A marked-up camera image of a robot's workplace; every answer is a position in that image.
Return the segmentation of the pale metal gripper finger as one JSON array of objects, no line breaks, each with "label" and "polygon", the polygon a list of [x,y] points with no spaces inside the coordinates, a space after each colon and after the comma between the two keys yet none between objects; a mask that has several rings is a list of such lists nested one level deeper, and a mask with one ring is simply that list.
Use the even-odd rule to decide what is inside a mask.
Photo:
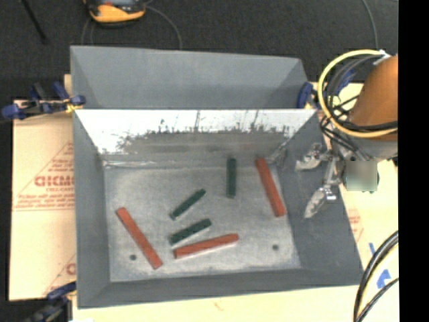
[{"label": "pale metal gripper finger", "polygon": [[313,143],[310,149],[296,161],[295,171],[311,170],[316,168],[324,156],[324,148],[321,143]]},{"label": "pale metal gripper finger", "polygon": [[316,189],[310,200],[306,204],[304,211],[304,218],[309,219],[315,216],[325,203],[332,203],[336,201],[336,194],[331,186],[322,186]]}]

